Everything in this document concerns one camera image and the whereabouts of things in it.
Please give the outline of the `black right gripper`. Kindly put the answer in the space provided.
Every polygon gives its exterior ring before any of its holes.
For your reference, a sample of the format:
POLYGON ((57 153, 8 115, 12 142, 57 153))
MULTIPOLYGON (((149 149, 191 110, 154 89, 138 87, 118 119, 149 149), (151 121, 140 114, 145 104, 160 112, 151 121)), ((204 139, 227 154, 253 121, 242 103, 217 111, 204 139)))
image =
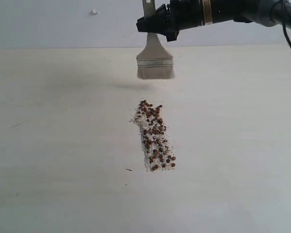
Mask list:
POLYGON ((138 32, 161 34, 167 41, 176 41, 180 31, 203 25, 200 0, 171 0, 157 9, 153 4, 146 4, 144 16, 136 22, 138 32))

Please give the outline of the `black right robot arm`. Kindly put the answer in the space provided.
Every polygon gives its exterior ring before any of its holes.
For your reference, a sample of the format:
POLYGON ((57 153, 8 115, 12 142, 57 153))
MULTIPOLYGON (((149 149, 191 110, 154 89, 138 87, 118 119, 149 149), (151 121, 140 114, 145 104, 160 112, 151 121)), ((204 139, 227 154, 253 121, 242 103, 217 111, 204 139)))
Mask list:
POLYGON ((287 0, 172 0, 137 20, 139 32, 156 33, 175 41, 182 30, 226 21, 255 22, 265 27, 285 24, 291 29, 287 0))

